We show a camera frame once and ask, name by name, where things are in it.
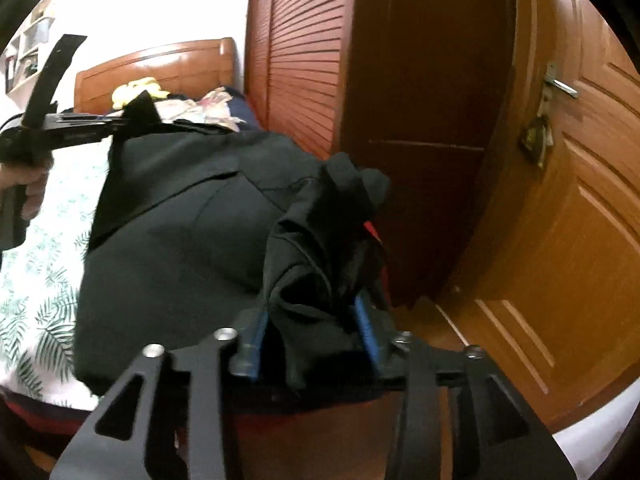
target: human hand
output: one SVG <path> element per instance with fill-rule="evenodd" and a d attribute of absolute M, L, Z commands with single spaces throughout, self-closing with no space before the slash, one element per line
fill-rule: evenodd
<path fill-rule="evenodd" d="M 2 205 L 2 191 L 22 184 L 27 187 L 27 200 L 22 206 L 22 218 L 32 220 L 40 212 L 44 192 L 49 177 L 49 170 L 53 166 L 53 159 L 48 158 L 37 168 L 23 164 L 0 164 L 0 205 Z"/>

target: silver screw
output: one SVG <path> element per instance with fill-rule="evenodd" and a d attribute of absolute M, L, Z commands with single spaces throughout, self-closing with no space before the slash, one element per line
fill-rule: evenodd
<path fill-rule="evenodd" d="M 147 345 L 142 349 L 142 355 L 144 357 L 160 357 L 162 354 L 164 354 L 164 346 L 157 343 Z"/>
<path fill-rule="evenodd" d="M 478 345 L 469 345 L 465 348 L 465 354 L 469 359 L 482 359 L 484 350 Z"/>
<path fill-rule="evenodd" d="M 235 328 L 219 328 L 213 333 L 218 341 L 231 341 L 238 337 L 238 330 Z"/>
<path fill-rule="evenodd" d="M 411 337 L 411 332 L 398 332 L 398 335 L 396 336 L 396 343 L 406 344 L 411 341 Z"/>

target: yellow object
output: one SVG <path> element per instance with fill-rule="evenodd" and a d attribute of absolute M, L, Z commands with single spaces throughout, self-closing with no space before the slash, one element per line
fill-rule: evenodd
<path fill-rule="evenodd" d="M 113 109 L 120 110 L 129 104 L 133 99 L 138 97 L 143 91 L 149 92 L 151 97 L 156 99 L 166 99 L 169 92 L 160 88 L 160 83 L 155 77 L 144 77 L 137 81 L 131 81 L 126 85 L 118 86 L 111 95 L 113 101 Z"/>

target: black jacket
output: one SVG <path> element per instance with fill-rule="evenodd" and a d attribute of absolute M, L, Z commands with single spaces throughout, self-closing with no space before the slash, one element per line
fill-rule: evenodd
<path fill-rule="evenodd" d="M 351 308 L 380 271 L 363 222 L 387 186 L 343 153 L 323 162 L 271 132 L 114 141 L 79 296 L 77 377 L 101 394 L 145 345 L 193 345 L 251 308 L 268 313 L 291 386 L 362 357 Z"/>

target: green leaf pattern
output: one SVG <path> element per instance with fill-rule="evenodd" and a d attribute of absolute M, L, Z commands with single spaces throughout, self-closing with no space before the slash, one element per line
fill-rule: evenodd
<path fill-rule="evenodd" d="M 74 377 L 73 337 L 86 245 L 110 142 L 56 152 L 40 214 L 2 254 L 0 388 L 80 410 L 97 397 Z"/>

